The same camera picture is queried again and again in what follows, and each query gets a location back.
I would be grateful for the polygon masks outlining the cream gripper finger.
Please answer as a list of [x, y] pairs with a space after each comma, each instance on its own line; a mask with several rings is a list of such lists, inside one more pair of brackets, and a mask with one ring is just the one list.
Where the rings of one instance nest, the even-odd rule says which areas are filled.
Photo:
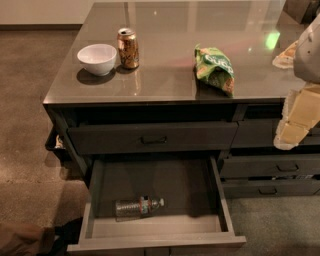
[[283, 106], [274, 146], [291, 150], [320, 122], [320, 85], [305, 85], [300, 91], [290, 90]]
[[293, 67], [293, 59], [295, 56], [298, 42], [293, 42], [282, 53], [274, 58], [272, 64], [280, 69], [290, 69]]

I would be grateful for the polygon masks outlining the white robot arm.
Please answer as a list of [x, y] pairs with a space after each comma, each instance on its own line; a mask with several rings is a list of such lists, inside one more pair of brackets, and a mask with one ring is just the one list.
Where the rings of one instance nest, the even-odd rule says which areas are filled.
[[320, 15], [272, 64], [292, 68], [306, 82], [300, 91], [289, 91], [273, 141], [276, 148], [291, 150], [320, 122]]

